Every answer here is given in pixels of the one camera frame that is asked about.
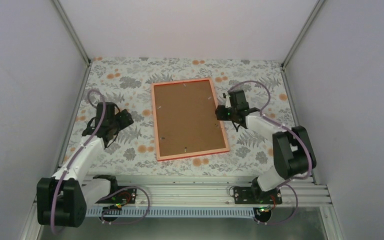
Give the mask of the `red picture frame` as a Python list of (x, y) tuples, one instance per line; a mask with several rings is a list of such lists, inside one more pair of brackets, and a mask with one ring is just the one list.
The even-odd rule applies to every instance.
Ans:
[(158, 162), (231, 150), (210, 77), (152, 83), (151, 101)]

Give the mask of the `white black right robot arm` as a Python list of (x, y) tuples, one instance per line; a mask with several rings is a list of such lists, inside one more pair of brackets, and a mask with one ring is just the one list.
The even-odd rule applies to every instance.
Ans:
[(251, 182), (250, 195), (254, 202), (262, 204), (275, 189), (310, 175), (317, 160), (305, 127), (289, 128), (260, 109), (251, 108), (243, 90), (225, 92), (223, 97), (226, 103), (215, 110), (218, 120), (232, 122), (236, 129), (243, 127), (272, 142), (274, 166)]

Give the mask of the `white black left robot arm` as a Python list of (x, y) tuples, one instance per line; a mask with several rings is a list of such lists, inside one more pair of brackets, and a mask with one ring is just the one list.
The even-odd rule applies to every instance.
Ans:
[(51, 177), (36, 185), (37, 221), (52, 227), (79, 227), (86, 211), (101, 201), (111, 203), (119, 197), (114, 175), (99, 174), (84, 183), (92, 162), (108, 148), (119, 133), (134, 123), (128, 110), (114, 102), (100, 102), (96, 115), (82, 131), (79, 146), (67, 162)]

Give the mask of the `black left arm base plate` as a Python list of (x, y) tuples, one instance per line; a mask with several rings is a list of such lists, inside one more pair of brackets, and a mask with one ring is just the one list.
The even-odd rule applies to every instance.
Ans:
[(92, 201), (91, 204), (134, 204), (137, 194), (138, 188), (136, 186), (119, 186), (114, 192), (111, 192), (107, 196), (98, 197)]

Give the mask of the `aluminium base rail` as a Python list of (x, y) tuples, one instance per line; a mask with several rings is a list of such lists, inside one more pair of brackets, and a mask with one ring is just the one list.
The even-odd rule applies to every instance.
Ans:
[[(232, 207), (234, 186), (250, 186), (251, 176), (148, 176), (118, 175), (121, 186), (138, 186), (150, 197), (153, 207)], [(332, 200), (326, 185), (312, 178), (294, 180), (290, 188), (280, 189), (280, 207), (330, 207)]]

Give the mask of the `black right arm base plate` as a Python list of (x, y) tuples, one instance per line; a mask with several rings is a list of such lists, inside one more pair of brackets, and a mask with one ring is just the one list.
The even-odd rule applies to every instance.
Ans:
[(234, 186), (232, 197), (236, 205), (280, 205), (282, 194), (275, 188), (270, 191), (253, 190), (251, 187)]

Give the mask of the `aluminium corner post left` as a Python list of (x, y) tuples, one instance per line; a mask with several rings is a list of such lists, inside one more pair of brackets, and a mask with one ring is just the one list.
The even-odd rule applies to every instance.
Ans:
[(71, 23), (70, 18), (68, 16), (67, 12), (65, 11), (61, 1), (60, 0), (51, 0), (50, 2), (54, 5), (57, 14), (59, 15), (60, 19), (62, 20), (62, 23), (63, 23), (64, 27), (66, 28), (68, 35), (72, 39), (72, 41), (73, 41), (78, 53), (80, 54), (81, 58), (83, 59), (83, 61), (85, 62), (85, 64), (87, 66), (90, 66), (91, 65), (91, 59), (89, 58), (78, 34), (76, 33), (76, 30), (75, 30), (73, 24)]

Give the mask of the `aluminium corner post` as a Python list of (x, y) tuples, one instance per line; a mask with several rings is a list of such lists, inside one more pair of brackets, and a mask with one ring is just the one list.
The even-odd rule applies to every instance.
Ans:
[(76, 33), (76, 30), (75, 30), (73, 24), (71, 23), (70, 18), (68, 16), (67, 12), (65, 11), (61, 1), (60, 0), (51, 0), (50, 2), (54, 5), (57, 14), (59, 15), (60, 19), (62, 20), (62, 23), (63, 23), (64, 27), (66, 28), (68, 35), (72, 39), (72, 41), (73, 41), (78, 53), (80, 54), (81, 58), (83, 59), (83, 61), (85, 62), (85, 64), (87, 66), (90, 66), (91, 65), (91, 59), (89, 58), (78, 34)]
[(283, 71), (286, 70), (287, 66), (289, 65), (290, 61), (292, 60), (295, 52), (298, 50), (301, 42), (303, 41), (304, 37), (306, 36), (307, 32), (309, 31), (310, 27), (312, 26), (313, 22), (318, 17), (320, 11), (324, 7), (327, 0), (317, 0), (315, 5), (313, 6), (312, 10), (310, 11), (310, 14), (308, 15), (304, 25), (302, 26), (301, 30), (299, 31), (296, 39), (294, 40), (291, 48), (289, 49), (286, 57), (284, 58), (281, 69)]

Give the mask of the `aluminium corner post right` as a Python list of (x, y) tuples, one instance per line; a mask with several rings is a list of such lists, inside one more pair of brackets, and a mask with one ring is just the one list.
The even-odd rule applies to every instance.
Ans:
[(289, 65), (290, 61), (292, 60), (295, 52), (298, 50), (301, 42), (303, 41), (304, 37), (306, 36), (307, 32), (309, 31), (310, 27), (312, 26), (313, 22), (318, 17), (320, 11), (324, 7), (327, 0), (317, 0), (315, 5), (313, 6), (312, 10), (310, 11), (310, 14), (308, 15), (304, 25), (302, 26), (301, 30), (299, 31), (296, 39), (294, 40), (291, 48), (289, 49), (286, 57), (284, 58), (281, 69), (283, 71), (286, 70), (287, 66)]

